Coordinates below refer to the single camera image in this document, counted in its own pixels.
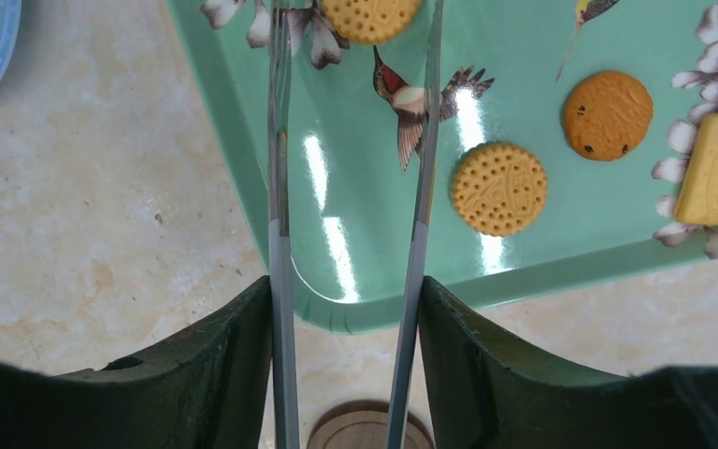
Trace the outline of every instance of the beige marble surface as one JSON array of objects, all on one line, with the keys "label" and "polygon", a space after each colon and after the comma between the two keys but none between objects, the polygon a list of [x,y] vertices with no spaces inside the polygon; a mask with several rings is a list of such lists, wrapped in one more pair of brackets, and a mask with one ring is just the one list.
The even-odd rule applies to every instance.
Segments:
[{"label": "beige marble surface", "polygon": [[[165,4],[23,4],[0,85],[0,360],[100,369],[264,271]],[[718,261],[484,314],[613,372],[718,364]],[[343,401],[387,398],[396,330],[296,337],[303,438]],[[419,356],[411,408],[428,419]]]}]

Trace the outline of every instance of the mint green tray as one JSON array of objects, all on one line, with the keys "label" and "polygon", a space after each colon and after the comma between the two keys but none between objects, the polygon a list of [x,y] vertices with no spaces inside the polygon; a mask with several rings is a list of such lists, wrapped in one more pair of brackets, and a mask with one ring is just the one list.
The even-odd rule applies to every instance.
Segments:
[{"label": "mint green tray", "polygon": [[[524,3],[445,6],[442,81],[474,65],[495,82],[477,101],[459,95],[457,116],[440,127],[426,273],[481,308],[717,258],[718,228],[668,217],[696,124],[718,110],[718,5],[621,0],[583,26],[555,82],[575,29],[574,4]],[[267,265],[268,57],[247,44],[254,4],[247,2],[219,31],[210,28],[200,4],[169,5]],[[379,46],[384,62],[415,86],[423,83],[432,7],[425,1],[411,27]],[[401,173],[396,116],[373,90],[372,47],[354,43],[339,64],[318,70],[309,58],[312,30],[294,59],[290,114],[296,313],[334,332],[394,326],[419,165],[415,158]],[[648,136],[613,163],[579,157],[560,123],[571,89],[605,69],[642,81],[654,102]],[[550,179],[540,217],[508,239],[475,233],[450,204],[457,161],[490,140],[527,148]]]}]

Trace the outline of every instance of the dotted biscuit pattern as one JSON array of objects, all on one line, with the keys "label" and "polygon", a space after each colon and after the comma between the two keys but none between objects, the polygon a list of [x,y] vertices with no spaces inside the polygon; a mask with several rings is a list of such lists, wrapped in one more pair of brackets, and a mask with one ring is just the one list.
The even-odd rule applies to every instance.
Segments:
[{"label": "dotted biscuit pattern", "polygon": [[380,44],[406,29],[422,0],[323,0],[321,10],[341,36]]},{"label": "dotted biscuit pattern", "polygon": [[549,191],[539,160],[515,145],[480,146],[468,154],[452,181],[452,206],[473,229],[506,237],[530,226]]},{"label": "dotted biscuit pattern", "polygon": [[580,83],[563,108],[566,140],[580,156],[613,161],[626,156],[648,134],[653,100],[635,78],[606,71]]}]

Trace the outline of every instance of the round wooden object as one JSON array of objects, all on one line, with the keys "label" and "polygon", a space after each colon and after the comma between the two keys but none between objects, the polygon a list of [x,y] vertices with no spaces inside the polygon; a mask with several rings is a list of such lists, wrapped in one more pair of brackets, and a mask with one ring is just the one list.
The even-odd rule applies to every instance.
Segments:
[{"label": "round wooden object", "polygon": [[[307,449],[378,449],[386,440],[387,413],[350,412],[326,421],[315,429]],[[434,449],[428,436],[410,421],[404,449]]]}]

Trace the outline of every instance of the hummingbird print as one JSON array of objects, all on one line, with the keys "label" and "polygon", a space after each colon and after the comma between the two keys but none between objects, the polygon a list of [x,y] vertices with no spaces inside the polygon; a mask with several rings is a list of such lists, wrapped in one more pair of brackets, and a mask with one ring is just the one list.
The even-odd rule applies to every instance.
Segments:
[{"label": "hummingbird print", "polygon": [[576,43],[577,36],[579,36],[582,27],[589,21],[610,10],[610,8],[617,5],[619,1],[620,0],[579,0],[577,2],[577,6],[574,8],[574,18],[577,21],[577,28],[574,31],[574,37],[571,38],[571,43],[568,44],[568,50],[566,50],[566,54],[563,56],[563,62],[560,64],[560,69],[557,70],[557,78],[554,80],[555,82],[558,82],[560,80],[560,75],[563,74],[563,67],[566,65],[568,56],[574,48],[574,43]]},{"label": "hummingbird print", "polygon": [[[376,65],[373,70],[373,88],[384,99],[397,115],[397,154],[400,157],[400,168],[406,172],[411,156],[421,156],[423,130],[426,116],[425,89],[413,87],[403,80],[392,68],[383,62],[379,49],[373,46]],[[487,91],[494,79],[481,80],[485,69],[479,70],[474,76],[474,67],[460,68],[452,75],[447,87],[439,96],[438,120],[444,122],[458,113],[455,100],[462,90],[469,90],[474,98],[480,98]]]}]

